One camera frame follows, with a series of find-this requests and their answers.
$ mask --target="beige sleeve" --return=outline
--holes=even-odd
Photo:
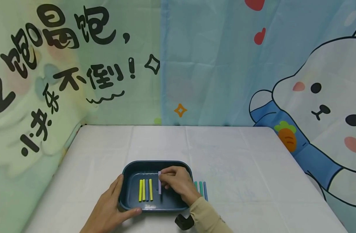
[[[203,197],[190,207],[198,233],[233,233],[214,208]]]

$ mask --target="purple stick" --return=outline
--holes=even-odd
[[[160,179],[158,178],[159,180],[159,195],[161,195],[161,181]]]

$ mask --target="carrot print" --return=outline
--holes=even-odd
[[[294,152],[297,147],[297,139],[295,136],[296,127],[289,125],[286,121],[281,121],[280,125],[276,125],[274,130],[278,132],[278,137],[283,142],[289,152]]]

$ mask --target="orange star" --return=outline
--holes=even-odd
[[[185,113],[187,111],[187,109],[185,109],[183,107],[183,105],[179,104],[178,108],[174,109],[174,111],[179,115],[179,117],[183,116],[183,113]]]

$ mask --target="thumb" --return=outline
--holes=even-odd
[[[159,180],[162,181],[162,182],[166,182],[168,184],[172,184],[172,182],[174,182],[174,176],[170,176],[170,175],[167,175],[167,174],[161,174],[159,176]]]
[[[131,209],[131,210],[121,213],[119,220],[121,221],[121,223],[123,223],[127,219],[134,218],[135,216],[138,216],[141,213],[142,213],[141,208],[134,208],[134,209]]]

